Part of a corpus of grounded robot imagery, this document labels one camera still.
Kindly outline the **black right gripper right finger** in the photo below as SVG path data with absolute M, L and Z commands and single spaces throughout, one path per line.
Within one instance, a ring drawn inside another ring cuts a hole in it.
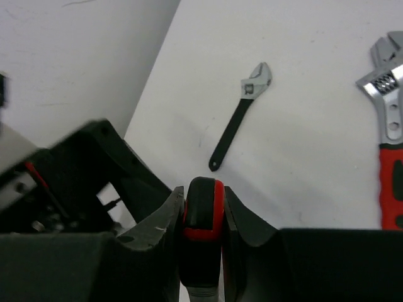
M 225 188 L 227 301 L 401 301 L 402 233 L 277 229 Z

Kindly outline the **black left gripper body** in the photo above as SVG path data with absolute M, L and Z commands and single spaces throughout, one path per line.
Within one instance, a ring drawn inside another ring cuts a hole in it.
M 137 222 L 171 194 L 108 120 L 90 121 L 1 172 L 1 232 L 111 232 L 115 203 L 98 198 L 107 185 Z

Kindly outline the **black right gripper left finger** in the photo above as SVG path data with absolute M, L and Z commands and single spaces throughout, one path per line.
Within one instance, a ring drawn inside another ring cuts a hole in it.
M 120 237 L 3 235 L 2 301 L 177 301 L 184 189 Z

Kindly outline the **red black utility knife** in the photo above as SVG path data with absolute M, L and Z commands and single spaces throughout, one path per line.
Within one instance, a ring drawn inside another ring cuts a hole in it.
M 196 177 L 184 203 L 179 276 L 190 301 L 218 301 L 224 219 L 224 184 Z

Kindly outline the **black handled adjustable wrench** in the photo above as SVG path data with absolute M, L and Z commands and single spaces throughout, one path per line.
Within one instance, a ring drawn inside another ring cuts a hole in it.
M 249 107 L 267 90 L 272 79 L 273 76 L 269 65 L 266 62 L 260 62 L 248 78 L 241 80 L 241 98 L 237 108 L 208 162 L 208 167 L 212 172 L 220 169 Z

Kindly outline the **red handled adjustable wrench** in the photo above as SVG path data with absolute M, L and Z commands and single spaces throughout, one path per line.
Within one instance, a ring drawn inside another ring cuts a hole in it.
M 370 49 L 374 70 L 356 81 L 377 112 L 381 227 L 402 230 L 402 32 L 390 31 Z

